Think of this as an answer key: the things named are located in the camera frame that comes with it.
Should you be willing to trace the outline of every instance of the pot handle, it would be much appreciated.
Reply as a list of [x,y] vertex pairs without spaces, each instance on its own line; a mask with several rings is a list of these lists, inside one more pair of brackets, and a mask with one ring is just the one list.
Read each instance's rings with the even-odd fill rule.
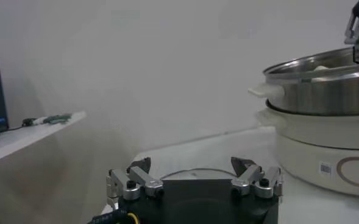
[[259,98],[281,98],[285,95],[285,90],[280,85],[262,83],[255,88],[249,88],[248,92]]
[[265,127],[284,128],[286,127],[286,120],[282,116],[270,112],[270,109],[264,109],[255,114],[257,120]]

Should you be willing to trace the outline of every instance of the metal rim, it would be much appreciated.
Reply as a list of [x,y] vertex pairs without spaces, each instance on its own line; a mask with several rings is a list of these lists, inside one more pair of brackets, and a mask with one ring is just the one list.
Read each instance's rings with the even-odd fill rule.
[[213,169],[213,168],[194,168],[194,169],[184,169],[184,170],[178,170],[178,171],[175,171],[173,173],[169,173],[167,175],[164,175],[162,177],[160,177],[159,179],[163,180],[165,178],[168,178],[168,177],[171,177],[175,174],[178,174],[178,173],[182,173],[182,172],[188,172],[188,171],[194,171],[194,170],[210,170],[210,171],[218,171],[218,172],[222,172],[222,173],[226,173],[226,174],[229,174],[231,175],[232,177],[237,177],[235,174],[229,172],[229,171],[226,171],[226,170],[221,170],[221,169]]
[[301,80],[301,79],[313,79],[319,77],[327,77],[327,76],[335,76],[335,74],[343,75],[352,72],[359,72],[359,65],[348,65],[348,66],[340,66],[337,68],[329,68],[321,71],[303,71],[303,72],[281,72],[281,73],[273,73],[282,67],[295,65],[298,63],[308,62],[314,60],[315,58],[329,58],[336,55],[343,56],[349,55],[352,53],[352,48],[347,47],[343,49],[337,49],[333,51],[327,51],[319,54],[314,54],[311,56],[306,56],[298,59],[294,59],[291,61],[286,61],[283,63],[279,63],[277,65],[268,67],[263,71],[264,75],[268,80]]

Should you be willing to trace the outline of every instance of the screw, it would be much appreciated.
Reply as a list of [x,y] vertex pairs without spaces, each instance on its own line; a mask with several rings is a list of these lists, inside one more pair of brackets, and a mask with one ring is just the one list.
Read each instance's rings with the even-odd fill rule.
[[129,180],[126,182],[126,188],[127,189],[133,189],[136,187],[136,182],[134,182],[133,180]]

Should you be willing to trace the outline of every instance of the metal bracket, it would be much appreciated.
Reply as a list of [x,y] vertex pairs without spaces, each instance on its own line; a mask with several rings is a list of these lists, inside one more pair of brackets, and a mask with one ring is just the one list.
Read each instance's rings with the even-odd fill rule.
[[255,194],[260,198],[282,195],[282,177],[278,167],[271,167],[266,175],[255,183]]
[[140,197],[140,185],[131,179],[119,169],[110,170],[109,176],[106,177],[107,197],[113,199],[114,190],[116,196],[123,197],[125,200],[136,200]]
[[264,174],[260,166],[251,165],[240,177],[231,181],[233,192],[238,193],[240,196],[248,195],[252,183],[261,179]]
[[130,179],[140,183],[145,188],[145,193],[149,197],[159,198],[164,194],[163,181],[153,179],[138,166],[131,167],[129,170]]

